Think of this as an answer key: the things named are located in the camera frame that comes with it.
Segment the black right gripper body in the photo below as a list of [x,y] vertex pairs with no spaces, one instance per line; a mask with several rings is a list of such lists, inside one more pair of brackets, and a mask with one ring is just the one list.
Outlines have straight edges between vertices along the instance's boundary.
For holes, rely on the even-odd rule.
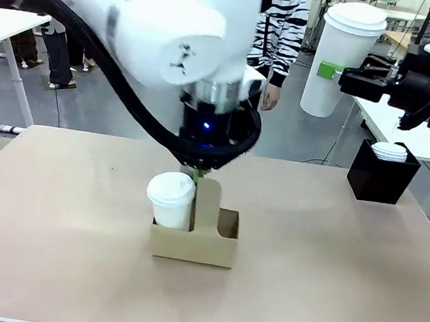
[[391,83],[388,105],[409,113],[430,101],[430,53],[420,45],[410,45]]

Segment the person's left hand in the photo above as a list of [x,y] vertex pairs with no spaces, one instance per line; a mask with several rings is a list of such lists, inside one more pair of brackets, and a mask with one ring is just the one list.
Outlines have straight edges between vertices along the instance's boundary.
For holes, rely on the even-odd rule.
[[262,95],[261,110],[272,110],[276,107],[281,97],[281,88],[269,83]]

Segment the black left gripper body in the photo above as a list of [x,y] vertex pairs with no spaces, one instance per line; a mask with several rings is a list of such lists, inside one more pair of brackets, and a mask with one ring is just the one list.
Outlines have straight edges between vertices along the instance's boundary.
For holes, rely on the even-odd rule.
[[247,149],[251,109],[243,104],[227,113],[216,113],[212,103],[185,100],[178,136],[209,154],[239,156]]

